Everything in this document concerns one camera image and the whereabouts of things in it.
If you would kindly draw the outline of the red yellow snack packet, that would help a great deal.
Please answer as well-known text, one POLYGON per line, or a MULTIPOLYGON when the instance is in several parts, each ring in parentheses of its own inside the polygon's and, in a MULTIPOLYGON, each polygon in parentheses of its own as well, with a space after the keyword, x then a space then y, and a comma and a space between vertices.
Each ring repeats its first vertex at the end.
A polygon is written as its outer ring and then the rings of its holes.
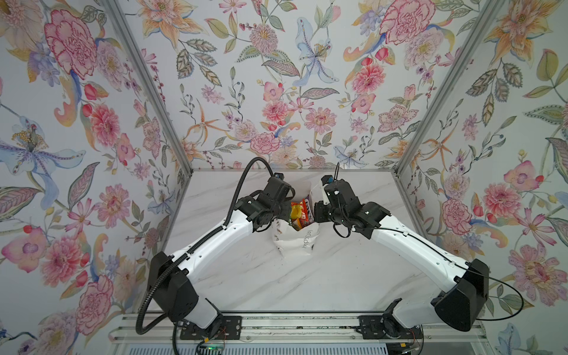
POLYGON ((307 226, 314 222, 309 197, 303 198, 300 202, 291 203, 290 219, 297 221, 301 226, 307 226))

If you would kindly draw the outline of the white paper bag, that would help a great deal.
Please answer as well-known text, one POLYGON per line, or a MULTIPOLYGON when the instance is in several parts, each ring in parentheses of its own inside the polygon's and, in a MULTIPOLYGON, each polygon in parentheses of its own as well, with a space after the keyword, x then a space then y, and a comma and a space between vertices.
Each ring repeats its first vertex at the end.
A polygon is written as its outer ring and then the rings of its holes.
MULTIPOLYGON (((291 184, 295 189, 295 197, 291 202, 300 202, 303 198, 309 197, 312 214, 314 217, 314 207, 312 206, 310 191, 313 183, 308 180, 298 180, 291 184)), ((316 241, 320 235, 320 225, 313 222, 303 226, 300 231, 295 231, 290 226, 289 220, 276 219, 271 227, 272 241, 279 253, 285 258, 305 257, 312 254, 316 241)))

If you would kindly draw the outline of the small orange snack packet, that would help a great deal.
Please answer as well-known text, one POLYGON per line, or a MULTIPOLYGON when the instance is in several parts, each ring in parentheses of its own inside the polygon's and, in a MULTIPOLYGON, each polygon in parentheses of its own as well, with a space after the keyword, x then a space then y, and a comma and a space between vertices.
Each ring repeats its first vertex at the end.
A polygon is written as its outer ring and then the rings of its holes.
POLYGON ((300 231, 301 229, 303 229, 302 220, 300 218, 293 219, 293 220, 290 221, 290 226, 295 231, 300 231))

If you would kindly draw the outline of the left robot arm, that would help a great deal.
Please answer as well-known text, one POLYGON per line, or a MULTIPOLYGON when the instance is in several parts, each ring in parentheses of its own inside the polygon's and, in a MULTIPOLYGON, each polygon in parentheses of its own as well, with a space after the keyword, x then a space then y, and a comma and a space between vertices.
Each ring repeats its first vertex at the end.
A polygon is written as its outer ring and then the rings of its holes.
POLYGON ((202 238, 171 255, 163 252, 150 264, 146 298, 138 312, 136 331, 142 335, 169 319, 195 325, 212 337, 220 330, 223 315, 214 304, 199 296, 193 283, 222 254, 255 232, 269 228, 287 206, 295 191, 283 174, 270 177, 265 188, 240 198, 229 209, 232 215, 202 238))

